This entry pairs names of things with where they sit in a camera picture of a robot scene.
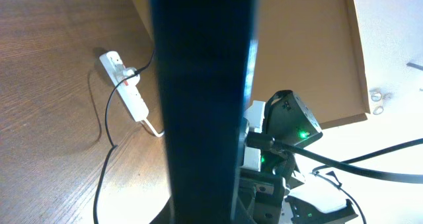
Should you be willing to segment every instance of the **black device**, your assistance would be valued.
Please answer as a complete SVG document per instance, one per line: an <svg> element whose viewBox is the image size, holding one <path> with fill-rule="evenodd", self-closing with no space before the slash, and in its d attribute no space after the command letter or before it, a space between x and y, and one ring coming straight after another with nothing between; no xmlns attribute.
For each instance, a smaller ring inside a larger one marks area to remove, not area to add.
<svg viewBox="0 0 423 224"><path fill-rule="evenodd" d="M301 185L298 182L290 182L291 176L298 171L295 157L292 153L281 151L281 148L275 143L275 137L278 138L278 141L290 141L293 145L302 147L304 142L309 145L309 139L312 137L314 137L313 141L322 137L320 126L313 113L292 91L277 92L266 103L264 114L263 122L267 121L268 123L262 133L248 132L248 120L243 118L241 122L239 133L241 153L247 146L258 148L264 153L263 157L266 155L269 161L263 164L267 168L261 171L240 169L234 223L279 223L284 197L287 196L290 189ZM292 122L294 128L281 127L279 122L281 120ZM299 130L308 131L307 137L302 137ZM316 223L316 220L320 223L329 221L337 223L334 222L337 219L345 221L357 217L350 203L336 213L324 214L313 209L311 204L295 198L289 200L292 203L291 206L295 208L293 211L295 216L292 219L294 223ZM152 224L168 223L171 215L170 208L168 203ZM314 218L311 219L308 216L303 218L303 212L308 212L308 215L312 213Z"/></svg>
<svg viewBox="0 0 423 224"><path fill-rule="evenodd" d="M152 223L276 223L298 171L293 153L370 178L423 183L423 176L354 167L302 149L323 134L292 91L268 102L262 134L247 135L247 145L266 160L261 171L239 170L257 49L256 0L150 2L171 187Z"/></svg>

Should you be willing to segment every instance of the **brown cardboard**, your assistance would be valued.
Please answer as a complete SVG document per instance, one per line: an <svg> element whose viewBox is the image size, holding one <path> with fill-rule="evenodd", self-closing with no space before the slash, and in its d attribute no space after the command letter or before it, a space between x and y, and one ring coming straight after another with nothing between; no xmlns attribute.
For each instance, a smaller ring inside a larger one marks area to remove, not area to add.
<svg viewBox="0 0 423 224"><path fill-rule="evenodd" d="M358 79L360 80L360 88L362 90L363 106L366 113L370 113L370 104L367 88L367 79L365 76L364 55L362 41L360 40L360 31L358 28L358 20L356 6L354 0L345 0L348 10L348 23L350 25L351 40L358 69Z"/></svg>
<svg viewBox="0 0 423 224"><path fill-rule="evenodd" d="M346 0L260 0L252 100L291 89L320 123L364 114L348 17Z"/></svg>
<svg viewBox="0 0 423 224"><path fill-rule="evenodd" d="M151 13L149 0L132 0L135 8L138 11L139 17L144 23L145 29L147 29L150 38L153 39L153 25L151 24Z"/></svg>

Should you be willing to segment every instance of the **white plastic part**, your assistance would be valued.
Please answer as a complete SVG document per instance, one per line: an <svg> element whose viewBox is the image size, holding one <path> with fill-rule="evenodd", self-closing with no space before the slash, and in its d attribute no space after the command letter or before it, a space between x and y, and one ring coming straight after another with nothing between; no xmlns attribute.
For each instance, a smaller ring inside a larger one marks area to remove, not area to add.
<svg viewBox="0 0 423 224"><path fill-rule="evenodd" d="M250 123L250 131L262 133L265 104L265 102L254 100L251 107L245 110L244 118L246 118Z"/></svg>
<svg viewBox="0 0 423 224"><path fill-rule="evenodd" d="M264 118L264 105L262 101L253 101L251 107L247 108L244 112L244 118L249 121L249 131L261 133L262 123ZM241 168L255 170L260 172L261 169L261 150L252 147L245 147L244 163Z"/></svg>
<svg viewBox="0 0 423 224"><path fill-rule="evenodd" d="M118 52L107 52L100 56L100 61L106 69L108 76L116 86L122 79L133 75L135 68L125 68L124 62L120 59ZM146 120L148 108L141 98L136 85L139 82L139 75L124 81L118 92L136 122Z"/></svg>
<svg viewBox="0 0 423 224"><path fill-rule="evenodd" d="M308 174L305 179L306 183L291 190L288 196L307 202L322 213L331 213L346 207L344 194L338 188L312 174Z"/></svg>
<svg viewBox="0 0 423 224"><path fill-rule="evenodd" d="M147 126L150 128L150 130L153 132L153 134L157 137L161 137L162 135L165 134L165 131L162 131L161 133L158 133L156 131L156 129L154 129L153 125L151 125L151 123L149 122L149 120L146 118L144 119L144 121L141 121L141 123L143 124L143 122L145 122L147 124Z"/></svg>

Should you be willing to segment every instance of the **white cable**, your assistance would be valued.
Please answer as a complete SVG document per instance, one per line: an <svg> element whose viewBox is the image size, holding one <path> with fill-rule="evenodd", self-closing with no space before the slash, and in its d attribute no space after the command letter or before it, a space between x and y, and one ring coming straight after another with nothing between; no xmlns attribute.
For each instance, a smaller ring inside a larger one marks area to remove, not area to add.
<svg viewBox="0 0 423 224"><path fill-rule="evenodd" d="M153 125L151 125L151 123L146 119L143 120L147 126L150 128L150 130L154 133L155 136L157 137L161 137L163 134L165 134L165 131L162 131L161 133L157 133L156 129L154 129Z"/></svg>

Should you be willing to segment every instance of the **power cord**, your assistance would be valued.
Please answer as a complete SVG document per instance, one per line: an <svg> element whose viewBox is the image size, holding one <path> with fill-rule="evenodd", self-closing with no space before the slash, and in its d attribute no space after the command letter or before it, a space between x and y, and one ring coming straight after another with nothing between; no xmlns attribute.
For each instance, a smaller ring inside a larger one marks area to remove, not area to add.
<svg viewBox="0 0 423 224"><path fill-rule="evenodd" d="M415 145L421 145L421 144L423 144L423 138L422 139L415 139L414 141L408 141L408 142L405 142L405 143L402 143L402 144L399 144L399 145L394 145L394 146L391 146L391 147L388 147L388 148L384 148L382 150L378 150L378 151L369 153L367 155L362 155L360 157L356 157L356 158L353 158L353 159L343 161L343 163L352 164L352 163L355 163L355 162L364 161L366 159L374 158L374 157L377 157L377 156L380 156L380 155L388 154L388 153L393 152L393 151L398 151L398 150L401 150L401 149L404 149L404 148L412 147L412 146L415 146ZM324 168L329 168L329 166L328 165L322 165L322 166L316 167L316 168L313 169L312 172L314 173L314 172L317 172L318 170L321 170L321 169L324 169Z"/></svg>
<svg viewBox="0 0 423 224"><path fill-rule="evenodd" d="M156 129L154 129L153 125L151 125L150 121L149 121L147 118L141 121L141 124L143 124L143 125L144 125L144 123L143 123L143 122L145 122L145 123L147 124L147 126L150 128L150 130L153 132L153 134L154 134L156 137L162 137L162 136L165 134L165 131L162 131L161 133L158 133L158 132L156 131Z"/></svg>
<svg viewBox="0 0 423 224"><path fill-rule="evenodd" d="M118 89L118 87L124 81L126 81L128 79L131 79L131 78L139 75L143 70L147 69L150 66L151 61L153 60L154 53L155 53L155 51L153 50L153 53L151 54L150 60L148 61L147 65L145 65L141 69L136 70L133 75L131 75L129 77L126 77L125 79L122 79L122 81L120 81L113 88L113 91L112 91L112 93L110 93L110 96L108 98L107 105L106 105L106 112L104 113L104 122L105 122L104 123L104 126L106 127L107 138L108 138L108 140L109 140L110 145L112 146L112 148L110 148L110 150L107 153L106 159L104 160L103 168L102 168L101 174L100 174L100 179L98 180L97 190L96 190L95 196L94 196L94 206L93 206L94 224L98 224L98 216L97 216L98 197L100 196L101 186L102 186L102 183L103 183L104 174L106 173L107 163L108 163L108 160L109 160L110 155L112 154L113 150L118 147L118 145L113 144L112 137L110 136L110 132L108 130L108 110L110 108L110 102L112 101L112 97L113 97L114 93L116 92L116 90Z"/></svg>
<svg viewBox="0 0 423 224"><path fill-rule="evenodd" d="M339 162L339 161L335 161L335 160L323 157L321 155L318 155L316 153L310 152L308 150L305 150L299 147L287 145L278 140L275 141L274 145L275 147L277 147L277 150L285 150L292 153L297 153L298 155L303 155L307 158L323 163L329 167L334 167L346 172L350 172L352 174L357 174L357 175L368 177L368 178L375 178L375 179L386 180L386 181L404 182L409 184L423 184L423 175L397 174L397 173L383 172L378 170L370 170L367 168L355 167L347 163L343 163L343 162Z"/></svg>

